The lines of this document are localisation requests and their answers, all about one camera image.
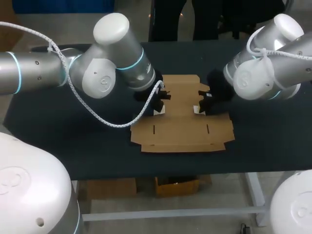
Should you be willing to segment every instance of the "floor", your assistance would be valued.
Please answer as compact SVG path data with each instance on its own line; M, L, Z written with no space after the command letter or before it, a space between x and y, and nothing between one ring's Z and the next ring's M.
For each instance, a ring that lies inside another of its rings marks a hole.
M150 0L118 0L118 12L125 14L139 41L148 40ZM190 1L182 11L179 24L179 40L192 39L194 13ZM303 26L312 30L311 14L307 9L294 10L291 15ZM57 44L92 43L93 26L103 14L63 14L63 15L19 15L23 26L40 31ZM231 39L222 35L220 39ZM32 47L46 45L32 35L25 34L14 51L29 51ZM6 114L11 96L0 97L0 124ZM0 131L9 133L2 125ZM280 172L259 173L260 183L266 195L270 194L280 178ZM206 186L193 196L176 198L155 198L152 193L141 192L136 198L94 200L91 212L144 211L178 208L218 208L250 205L244 176L241 174L212 175L212 186ZM87 225L89 234L238 234L241 223L252 227L253 234L273 234L270 226L258 228L253 215L179 217L138 220L93 222Z

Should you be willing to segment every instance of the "black pants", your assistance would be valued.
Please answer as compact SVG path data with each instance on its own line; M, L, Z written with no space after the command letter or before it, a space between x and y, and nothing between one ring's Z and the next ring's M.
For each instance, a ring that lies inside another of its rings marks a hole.
M186 0L154 0L150 41L175 41L180 13ZM195 14L193 40L218 39L222 0L192 0Z

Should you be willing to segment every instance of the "table surface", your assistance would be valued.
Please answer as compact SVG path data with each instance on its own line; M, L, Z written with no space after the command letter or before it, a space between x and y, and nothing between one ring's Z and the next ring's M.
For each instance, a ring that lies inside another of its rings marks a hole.
M153 42L143 47L162 74L197 74L206 83L244 41ZM71 45L85 51L89 45ZM125 123L143 103L117 80L104 99L83 95L100 116ZM56 156L72 180L186 176L214 173L306 170L312 168L312 86L305 83L287 101L246 101L224 105L233 121L235 141L226 151L147 154L130 142L130 129L109 128L76 100L68 86L15 95L4 126L19 139Z

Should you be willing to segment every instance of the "cardboard box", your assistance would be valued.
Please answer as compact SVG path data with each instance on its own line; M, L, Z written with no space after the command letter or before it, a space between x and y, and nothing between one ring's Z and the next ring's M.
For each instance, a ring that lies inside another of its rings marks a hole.
M12 0L1 0L0 21L20 24L12 6ZM11 51L21 39L21 30L0 26L0 52Z
M137 194L135 178L88 180L87 199L101 200L114 197L133 197Z
M224 143L234 140L229 114L205 116L194 113L202 99L198 91L208 91L196 75L164 75L165 114L144 117L131 126L131 141L142 152L209 152L225 150Z
M158 197L186 196L197 193L199 179L197 176L178 177L166 179L155 177L156 194Z

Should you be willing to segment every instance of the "cardboard sheet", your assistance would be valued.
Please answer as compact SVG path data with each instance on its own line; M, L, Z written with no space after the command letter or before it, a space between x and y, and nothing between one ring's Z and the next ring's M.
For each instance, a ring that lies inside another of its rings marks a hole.
M196 75L164 75L165 90L171 100L164 100L165 113L143 117L131 127L131 141L142 152L209 152L225 150L224 143L234 140L228 113L205 116L194 113L202 99L198 91L208 91Z

